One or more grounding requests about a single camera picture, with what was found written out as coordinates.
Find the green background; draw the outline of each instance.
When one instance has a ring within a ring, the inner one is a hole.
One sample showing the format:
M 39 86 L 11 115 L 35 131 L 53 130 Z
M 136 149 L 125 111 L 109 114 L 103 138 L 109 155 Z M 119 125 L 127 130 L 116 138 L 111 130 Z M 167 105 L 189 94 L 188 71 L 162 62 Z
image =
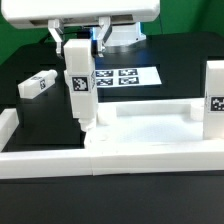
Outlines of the green background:
M 161 0 L 160 18 L 163 34 L 209 31 L 224 35 L 224 0 Z M 143 24 L 143 32 L 161 34 L 160 20 Z M 38 42 L 46 34 L 47 29 L 17 30 L 0 15 L 0 64 L 20 46 Z

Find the black table surface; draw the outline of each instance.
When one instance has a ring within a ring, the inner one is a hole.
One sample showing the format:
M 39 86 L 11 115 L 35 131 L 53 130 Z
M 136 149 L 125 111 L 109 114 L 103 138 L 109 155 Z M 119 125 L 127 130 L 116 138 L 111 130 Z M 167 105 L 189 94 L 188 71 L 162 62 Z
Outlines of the black table surface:
M 162 85 L 100 89 L 99 101 L 203 97 L 206 61 L 223 58 L 224 38 L 213 33 L 151 36 L 147 48 L 96 59 L 96 68 L 157 66 Z M 49 69 L 56 85 L 21 100 L 17 85 Z M 82 147 L 64 70 L 55 44 L 21 47 L 0 67 L 0 112 L 16 107 L 20 120 L 4 152 Z M 224 172 L 0 180 L 0 223 L 224 223 Z
M 151 36 L 145 48 L 97 58 L 96 69 L 157 66 L 162 85 L 99 89 L 99 101 L 203 97 L 206 61 L 223 57 L 224 38 L 213 33 Z M 58 72 L 56 84 L 33 100 L 20 99 L 17 85 L 49 69 Z M 21 47 L 0 67 L 0 113 L 16 107 L 20 121 L 4 152 L 83 148 L 64 70 L 54 43 Z

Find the lying white block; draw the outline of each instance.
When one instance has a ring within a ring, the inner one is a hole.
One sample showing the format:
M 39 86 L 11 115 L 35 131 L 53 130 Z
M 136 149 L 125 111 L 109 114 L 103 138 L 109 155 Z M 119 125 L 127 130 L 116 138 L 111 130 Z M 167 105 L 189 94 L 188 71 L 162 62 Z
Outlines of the lying white block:
M 55 70 L 41 71 L 18 85 L 21 98 L 33 99 L 55 84 Z
M 0 155 L 0 179 L 92 175 L 87 150 L 10 152 Z
M 0 152 L 4 149 L 18 124 L 16 109 L 6 109 L 0 115 Z

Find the white rectangular block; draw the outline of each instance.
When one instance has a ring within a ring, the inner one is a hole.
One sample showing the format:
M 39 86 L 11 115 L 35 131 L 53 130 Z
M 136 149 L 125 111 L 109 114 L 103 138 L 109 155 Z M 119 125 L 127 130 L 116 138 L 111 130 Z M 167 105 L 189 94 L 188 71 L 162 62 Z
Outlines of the white rectangular block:
M 57 72 L 54 70 L 41 71 L 18 85 L 21 98 L 33 99 L 55 84 Z
M 91 40 L 71 39 L 64 46 L 64 52 L 65 82 L 70 90 L 73 118 L 95 119 L 98 95 Z
M 0 115 L 0 152 L 19 124 L 16 109 L 5 109 Z
M 224 138 L 224 61 L 208 61 L 206 68 L 204 139 Z
M 0 179 L 92 175 L 87 150 L 0 154 Z

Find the white paper with markers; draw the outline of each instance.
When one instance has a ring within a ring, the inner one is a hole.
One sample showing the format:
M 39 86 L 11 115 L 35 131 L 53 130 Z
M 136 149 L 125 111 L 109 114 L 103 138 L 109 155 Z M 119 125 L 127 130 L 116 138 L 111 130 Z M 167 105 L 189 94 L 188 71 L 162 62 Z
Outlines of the white paper with markers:
M 98 88 L 161 85 L 156 67 L 97 70 Z

